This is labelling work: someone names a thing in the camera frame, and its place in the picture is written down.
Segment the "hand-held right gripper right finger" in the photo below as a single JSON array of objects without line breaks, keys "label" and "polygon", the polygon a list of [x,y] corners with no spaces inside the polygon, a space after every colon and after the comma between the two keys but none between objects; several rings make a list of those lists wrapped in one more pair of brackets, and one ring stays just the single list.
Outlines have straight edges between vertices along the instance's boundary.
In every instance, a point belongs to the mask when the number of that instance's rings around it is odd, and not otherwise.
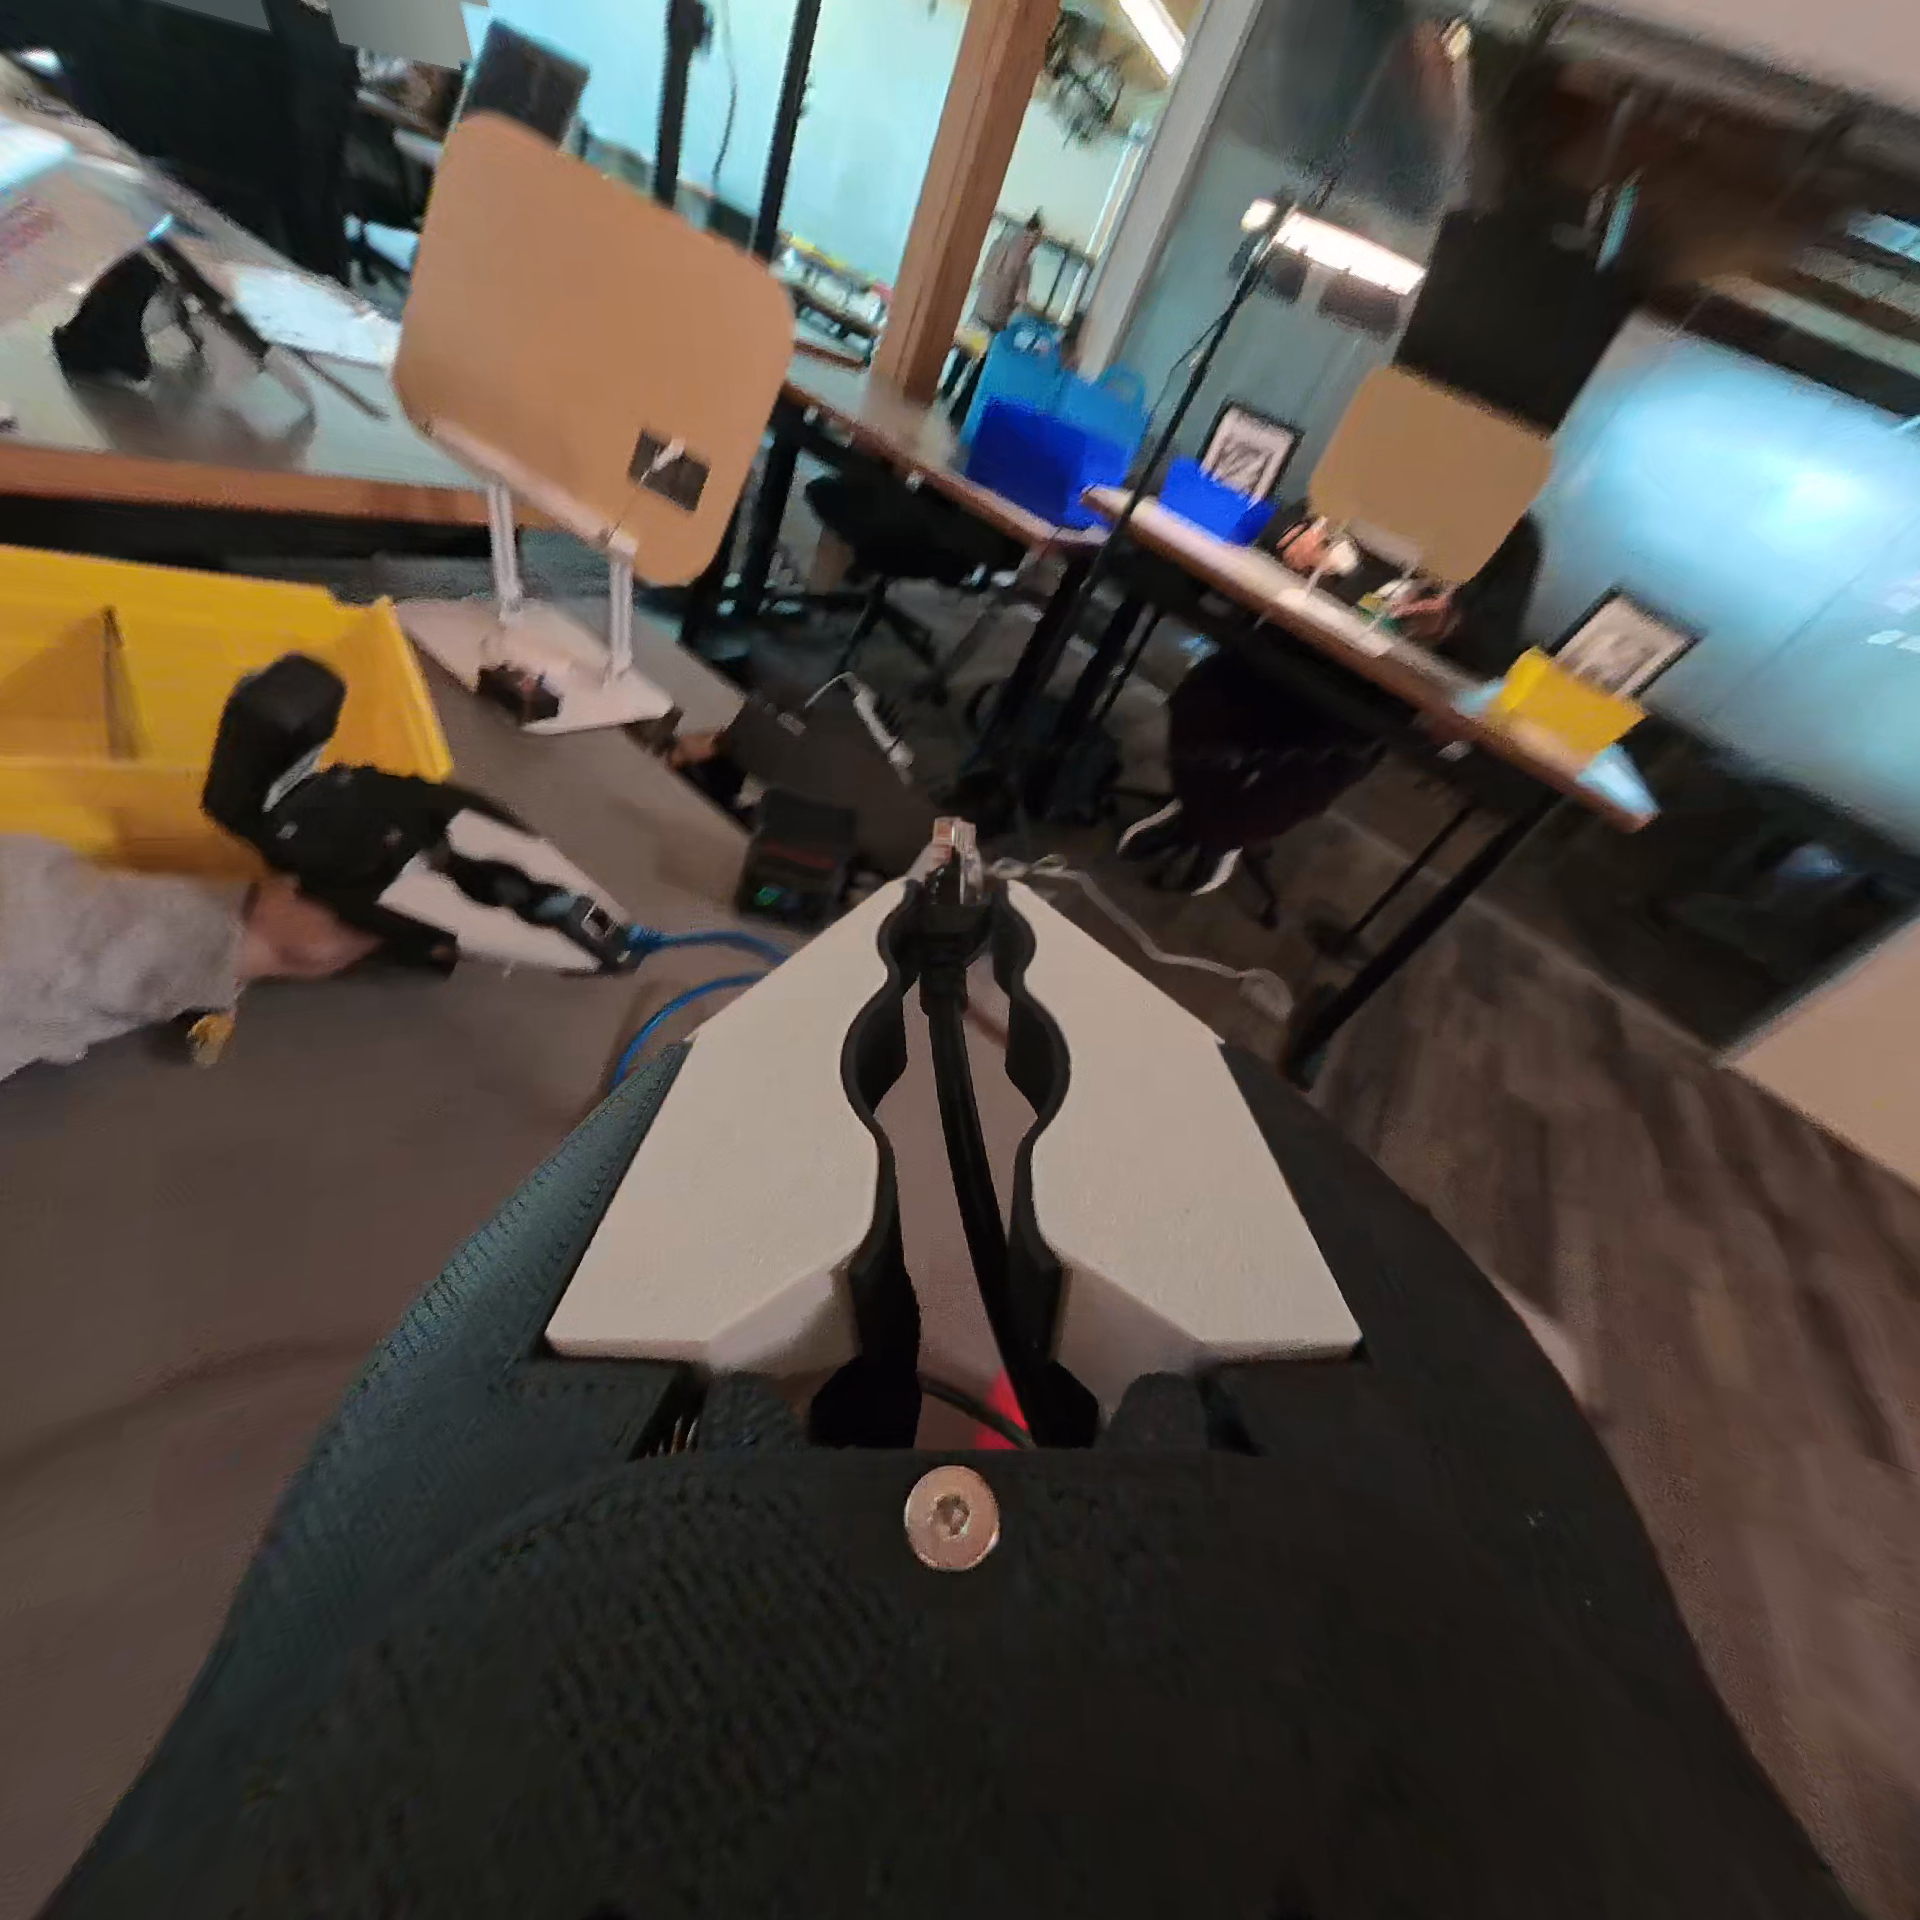
[{"label": "hand-held right gripper right finger", "polygon": [[1356,1314],[1212,1027],[1016,875],[990,962],[1030,1112],[1001,1355],[1033,1440],[1090,1446],[1139,1379],[1351,1360]]}]

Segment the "person's left hand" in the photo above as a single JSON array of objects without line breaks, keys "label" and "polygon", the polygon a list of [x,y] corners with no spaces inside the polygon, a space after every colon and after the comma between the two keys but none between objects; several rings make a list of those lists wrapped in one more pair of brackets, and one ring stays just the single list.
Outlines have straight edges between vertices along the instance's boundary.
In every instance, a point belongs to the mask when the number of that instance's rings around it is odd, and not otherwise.
[{"label": "person's left hand", "polygon": [[233,978],[241,987],[259,981],[317,981],[363,963],[380,937],[340,919],[285,875],[262,880],[241,914]]}]

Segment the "black power box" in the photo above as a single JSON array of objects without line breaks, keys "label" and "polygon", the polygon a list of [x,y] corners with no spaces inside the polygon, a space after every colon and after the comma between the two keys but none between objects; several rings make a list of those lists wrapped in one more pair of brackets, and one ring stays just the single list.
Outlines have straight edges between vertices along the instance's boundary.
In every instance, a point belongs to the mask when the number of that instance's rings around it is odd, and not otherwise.
[{"label": "black power box", "polygon": [[857,852],[852,806],[771,785],[751,807],[732,908],[816,933],[844,909]]}]

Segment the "large yellow bin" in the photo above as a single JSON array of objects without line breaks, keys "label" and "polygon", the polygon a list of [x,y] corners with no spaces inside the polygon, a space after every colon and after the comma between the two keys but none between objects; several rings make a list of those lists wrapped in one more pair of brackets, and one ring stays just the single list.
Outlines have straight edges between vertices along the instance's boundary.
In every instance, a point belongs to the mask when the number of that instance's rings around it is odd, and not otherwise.
[{"label": "large yellow bin", "polygon": [[251,880],[199,806],[233,686],[285,653],[346,684],[326,760],[448,779],[454,755],[390,600],[2,547],[2,832],[100,863]]}]

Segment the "white power strip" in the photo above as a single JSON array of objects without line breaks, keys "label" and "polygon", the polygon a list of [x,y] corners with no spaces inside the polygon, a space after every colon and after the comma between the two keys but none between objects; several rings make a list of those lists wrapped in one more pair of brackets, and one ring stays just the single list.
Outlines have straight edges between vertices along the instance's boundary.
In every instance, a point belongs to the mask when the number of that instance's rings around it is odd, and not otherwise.
[{"label": "white power strip", "polygon": [[799,712],[857,722],[892,776],[912,785],[915,752],[900,728],[900,712],[872,684],[852,672],[833,674],[807,693]]}]

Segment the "grey table with wooden edge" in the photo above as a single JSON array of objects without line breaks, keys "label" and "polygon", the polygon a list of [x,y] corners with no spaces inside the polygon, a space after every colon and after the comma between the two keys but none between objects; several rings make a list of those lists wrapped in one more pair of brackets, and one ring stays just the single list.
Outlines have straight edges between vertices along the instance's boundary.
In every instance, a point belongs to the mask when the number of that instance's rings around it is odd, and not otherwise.
[{"label": "grey table with wooden edge", "polygon": [[158,295],[143,379],[64,371],[58,326],[149,238],[226,297],[233,264],[332,281],[3,59],[6,502],[236,520],[231,542],[267,551],[435,551],[479,537],[479,481],[407,424],[388,369],[274,343],[257,355],[199,309],[180,322]]}]

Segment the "black office chair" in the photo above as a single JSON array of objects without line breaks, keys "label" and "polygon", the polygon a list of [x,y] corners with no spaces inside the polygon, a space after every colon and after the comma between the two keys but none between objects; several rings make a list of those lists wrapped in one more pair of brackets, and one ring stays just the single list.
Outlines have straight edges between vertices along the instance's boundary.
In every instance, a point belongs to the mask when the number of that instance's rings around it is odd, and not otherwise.
[{"label": "black office chair", "polygon": [[972,593],[1019,560],[1016,544],[945,493],[900,480],[827,473],[805,484],[804,499],[819,529],[846,547],[853,579],[852,588],[827,593],[835,607],[853,611],[831,677],[849,674],[878,632],[935,668],[942,656],[931,629],[895,604],[895,588],[924,583]]}]

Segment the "white paper sheet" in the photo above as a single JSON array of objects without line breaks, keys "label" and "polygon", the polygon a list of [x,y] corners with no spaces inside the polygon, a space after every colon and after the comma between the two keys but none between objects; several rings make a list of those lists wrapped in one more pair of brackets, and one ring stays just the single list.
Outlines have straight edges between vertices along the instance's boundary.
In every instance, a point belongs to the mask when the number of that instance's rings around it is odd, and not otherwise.
[{"label": "white paper sheet", "polygon": [[390,371],[400,324],[357,295],[290,267],[231,261],[221,270],[233,309],[267,343]]}]

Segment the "wooden table with black legs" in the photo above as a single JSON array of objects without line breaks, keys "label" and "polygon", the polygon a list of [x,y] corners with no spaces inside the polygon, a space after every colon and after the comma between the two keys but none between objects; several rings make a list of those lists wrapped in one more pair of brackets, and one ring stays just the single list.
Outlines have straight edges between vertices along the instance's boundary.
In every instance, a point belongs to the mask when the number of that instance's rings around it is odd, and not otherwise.
[{"label": "wooden table with black legs", "polygon": [[1273,684],[1367,728],[1406,760],[1459,750],[1497,762],[1525,785],[1515,803],[1486,806],[1499,822],[1475,849],[1435,880],[1341,981],[1315,987],[1292,1016],[1281,1070],[1297,1089],[1314,1086],[1341,1029],[1550,817],[1574,807],[1619,833],[1644,832],[1659,817],[1623,746],[1579,760],[1534,724],[1507,725],[1495,717],[1494,684],[1471,682],[1443,658],[1308,586],[1273,555],[1217,539],[1157,499],[1129,503],[1122,487],[1092,487],[1083,502],[1109,529],[1099,560],[1122,571],[1131,596],[1249,660]]},{"label": "wooden table with black legs", "polygon": [[1057,582],[950,785],[952,795],[967,789],[982,809],[1014,809],[1038,750],[1038,705],[1074,633],[1105,535],[1048,520],[967,477],[956,431],[935,403],[900,396],[876,371],[833,368],[799,351],[774,401],[751,502],[734,515],[746,539],[741,555],[732,560],[735,532],[726,532],[718,558],[679,601],[678,642],[710,664],[721,660],[724,642],[747,632],[807,613],[849,611],[853,625],[842,642],[839,670],[852,670],[859,647],[889,627],[928,668],[924,693],[948,682],[952,661],[937,661],[928,633],[889,600],[903,574],[878,569],[849,588],[771,586],[802,459],[835,477],[878,484],[889,495],[940,502],[975,534],[1012,545],[1022,561],[1057,563]]}]

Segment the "large blue bin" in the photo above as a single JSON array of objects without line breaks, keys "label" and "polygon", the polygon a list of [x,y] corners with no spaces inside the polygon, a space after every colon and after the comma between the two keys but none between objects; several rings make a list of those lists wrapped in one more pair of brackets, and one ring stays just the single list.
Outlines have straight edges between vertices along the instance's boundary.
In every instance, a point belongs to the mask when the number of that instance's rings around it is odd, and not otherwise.
[{"label": "large blue bin", "polygon": [[1138,371],[1116,364],[1086,378],[1068,365],[1057,328],[1018,314],[980,364],[958,468],[1030,515],[1088,532],[1099,520],[1086,493],[1126,481],[1146,426]]}]

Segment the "small blue bin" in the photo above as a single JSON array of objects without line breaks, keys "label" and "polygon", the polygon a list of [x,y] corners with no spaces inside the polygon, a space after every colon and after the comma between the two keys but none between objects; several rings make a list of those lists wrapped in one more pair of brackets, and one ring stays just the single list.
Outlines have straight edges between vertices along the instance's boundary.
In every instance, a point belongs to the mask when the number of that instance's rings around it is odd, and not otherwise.
[{"label": "small blue bin", "polygon": [[1277,511],[1269,495],[1239,491],[1187,455],[1165,463],[1157,506],[1208,537],[1233,547],[1254,545]]}]

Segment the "small cardboard board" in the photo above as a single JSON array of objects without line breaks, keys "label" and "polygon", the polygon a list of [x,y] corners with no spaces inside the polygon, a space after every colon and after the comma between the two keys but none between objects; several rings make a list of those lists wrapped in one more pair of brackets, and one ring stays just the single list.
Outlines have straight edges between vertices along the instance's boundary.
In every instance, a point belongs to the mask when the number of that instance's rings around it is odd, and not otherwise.
[{"label": "small cardboard board", "polygon": [[1356,385],[1308,471],[1308,513],[1373,537],[1407,571],[1462,586],[1519,525],[1553,436],[1399,365]]}]

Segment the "black monitor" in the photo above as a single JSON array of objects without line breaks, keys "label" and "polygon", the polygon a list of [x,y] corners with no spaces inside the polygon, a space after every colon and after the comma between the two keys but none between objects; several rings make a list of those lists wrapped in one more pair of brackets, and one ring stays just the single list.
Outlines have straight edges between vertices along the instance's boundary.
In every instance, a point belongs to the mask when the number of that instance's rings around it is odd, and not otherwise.
[{"label": "black monitor", "polygon": [[491,17],[468,65],[451,124],[491,114],[564,149],[589,76],[586,62],[502,17]]}]

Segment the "black light stand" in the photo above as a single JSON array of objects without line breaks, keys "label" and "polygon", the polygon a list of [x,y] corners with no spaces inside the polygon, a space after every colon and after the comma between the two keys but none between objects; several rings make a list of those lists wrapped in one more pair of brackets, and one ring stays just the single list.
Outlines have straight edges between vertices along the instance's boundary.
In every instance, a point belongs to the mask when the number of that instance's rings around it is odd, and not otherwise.
[{"label": "black light stand", "polygon": [[[995,686],[995,704],[948,792],[953,807],[965,812],[991,841],[1043,822],[1063,769],[1096,730],[1096,710],[1109,702],[1108,688],[1127,679],[1139,646],[1159,620],[1152,593],[1122,578],[1123,563],[1138,555],[1131,525],[1171,468],[1173,444],[1238,315],[1275,278],[1294,280],[1301,289],[1319,276],[1353,281],[1361,301],[1393,308],[1395,314],[1379,332],[1391,338],[1403,326],[1403,308],[1428,278],[1428,261],[1412,252],[1341,225],[1315,203],[1281,195],[1260,195],[1244,208],[1229,266],[1233,273],[1225,299],[1173,364],[1181,383],[1149,412],[1146,447],[1126,469],[1113,515],[1098,527],[1090,560],[1074,583],[1061,583],[1045,601],[1031,640]],[[1105,579],[1116,579],[1111,616],[1070,693],[1050,702],[1048,691],[1068,644],[1082,635],[1088,607]]]}]

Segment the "black hanging box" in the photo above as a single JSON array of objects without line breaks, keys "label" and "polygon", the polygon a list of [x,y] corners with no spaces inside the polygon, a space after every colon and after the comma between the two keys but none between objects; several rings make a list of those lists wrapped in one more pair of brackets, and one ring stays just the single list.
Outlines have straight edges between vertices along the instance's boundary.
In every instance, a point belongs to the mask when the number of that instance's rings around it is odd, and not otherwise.
[{"label": "black hanging box", "polygon": [[1555,434],[1639,304],[1637,278],[1509,209],[1447,212],[1393,368]]}]

